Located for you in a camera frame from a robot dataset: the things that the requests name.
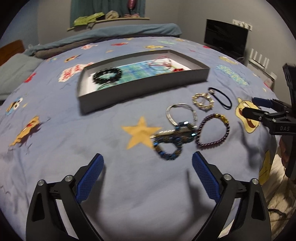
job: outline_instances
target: window sill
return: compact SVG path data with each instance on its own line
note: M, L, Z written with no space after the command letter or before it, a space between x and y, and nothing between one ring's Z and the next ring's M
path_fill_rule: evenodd
M103 22L109 22L109 21L118 21L118 20L150 20L150 18L111 18L111 19L99 20L99 21L96 21L94 23L97 24L97 23L103 23ZM76 29L76 28L81 27L81 26L87 26L87 25L78 25L78 26L75 26L75 27L71 27L71 28L68 28L67 31Z

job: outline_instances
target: blue wall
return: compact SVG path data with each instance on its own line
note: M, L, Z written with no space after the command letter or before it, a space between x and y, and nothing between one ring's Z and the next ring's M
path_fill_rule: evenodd
M23 41L25 49L28 48L29 44L37 45L39 43L37 30L38 4L39 0L30 0L22 7L0 39L0 47L18 39Z

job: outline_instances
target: teal curtain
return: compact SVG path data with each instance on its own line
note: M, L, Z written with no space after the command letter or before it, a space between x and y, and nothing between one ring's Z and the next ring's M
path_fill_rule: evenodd
M138 13L145 17L146 0L137 0L136 7L132 14ZM74 20L78 17L90 16L97 12L108 13L111 10L118 12L120 17L129 14L128 0L72 0L70 13L70 27L73 27Z

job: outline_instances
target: blue pillow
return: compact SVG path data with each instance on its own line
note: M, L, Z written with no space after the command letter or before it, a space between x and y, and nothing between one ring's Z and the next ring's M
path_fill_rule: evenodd
M40 65L43 59L22 53L12 56L0 66L0 101L5 100Z

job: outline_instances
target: white wall socket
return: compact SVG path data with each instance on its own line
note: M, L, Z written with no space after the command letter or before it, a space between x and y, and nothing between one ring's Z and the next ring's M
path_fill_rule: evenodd
M241 26L241 27L246 28L246 29L248 29L250 31L253 30L253 26L252 25L250 25L248 23L245 23L245 22L241 22L241 21L235 20L235 19L232 20L232 24L237 25L237 26Z

